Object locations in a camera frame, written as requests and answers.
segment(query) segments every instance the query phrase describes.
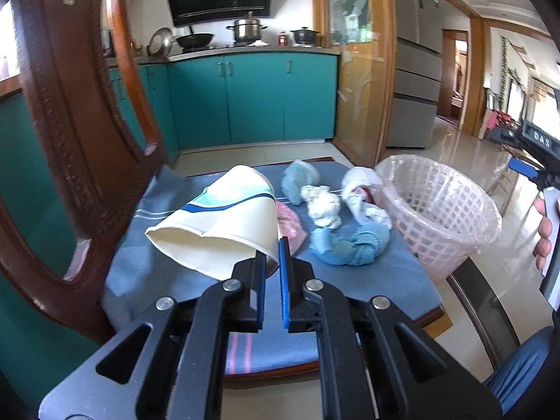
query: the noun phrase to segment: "frying pan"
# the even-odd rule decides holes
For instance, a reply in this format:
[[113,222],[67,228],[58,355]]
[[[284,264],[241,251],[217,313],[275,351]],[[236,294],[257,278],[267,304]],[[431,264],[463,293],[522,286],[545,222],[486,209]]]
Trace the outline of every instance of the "frying pan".
[[179,36],[175,38],[178,44],[183,47],[183,49],[200,49],[201,47],[206,47],[210,44],[214,35],[212,33],[194,33],[193,27],[189,25],[190,35]]

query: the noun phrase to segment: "kitchen counter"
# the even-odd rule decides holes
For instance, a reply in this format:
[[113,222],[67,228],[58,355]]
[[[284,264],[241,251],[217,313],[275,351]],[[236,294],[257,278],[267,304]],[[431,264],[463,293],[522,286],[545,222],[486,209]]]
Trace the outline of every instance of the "kitchen counter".
[[[246,46],[246,47],[222,47],[220,49],[201,50],[200,52],[190,52],[188,54],[174,55],[167,58],[160,57],[135,57],[134,60],[138,65],[149,65],[157,63],[173,63],[174,61],[191,60],[193,58],[209,57],[213,55],[231,55],[231,54],[252,54],[263,52],[280,52],[280,53],[302,53],[302,54],[326,54],[340,55],[340,51],[334,49],[323,49],[323,47],[300,47],[300,46]],[[115,58],[107,59],[107,66],[114,68],[117,65]]]

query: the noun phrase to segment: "hand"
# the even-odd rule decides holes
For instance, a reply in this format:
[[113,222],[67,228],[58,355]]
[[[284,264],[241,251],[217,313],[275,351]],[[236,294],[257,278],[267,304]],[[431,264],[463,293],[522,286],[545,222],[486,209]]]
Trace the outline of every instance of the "hand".
[[550,237],[552,233],[552,222],[545,216],[547,212],[544,205],[544,200],[542,200],[540,197],[537,197],[534,206],[542,215],[542,220],[539,224],[539,235],[541,236],[541,239],[533,250],[533,256],[537,258],[537,268],[539,270],[542,270],[542,268],[544,267],[544,263],[547,260],[547,256],[550,254],[552,249],[551,241],[548,239],[548,237]]

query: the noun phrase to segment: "blue towel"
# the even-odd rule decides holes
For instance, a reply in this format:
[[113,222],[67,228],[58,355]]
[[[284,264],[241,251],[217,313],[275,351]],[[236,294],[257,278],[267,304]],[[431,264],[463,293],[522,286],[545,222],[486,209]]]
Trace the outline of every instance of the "blue towel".
[[302,202],[300,190],[304,186],[315,186],[319,183],[320,176],[317,169],[305,161],[294,161],[282,175],[282,192],[293,205]]
[[372,263],[387,247],[389,228],[380,223],[367,223],[349,239],[337,237],[327,227],[315,229],[309,249],[331,265],[366,265]]

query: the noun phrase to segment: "pot lid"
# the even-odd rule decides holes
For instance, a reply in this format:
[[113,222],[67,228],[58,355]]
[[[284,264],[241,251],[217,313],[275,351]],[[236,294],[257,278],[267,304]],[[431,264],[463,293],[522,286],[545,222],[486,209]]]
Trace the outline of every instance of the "pot lid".
[[234,25],[260,25],[260,19],[237,19],[233,22]]
[[318,31],[310,30],[308,27],[301,27],[299,30],[292,30],[292,33],[300,32],[300,31],[306,31],[306,32],[310,32],[310,33],[318,33]]

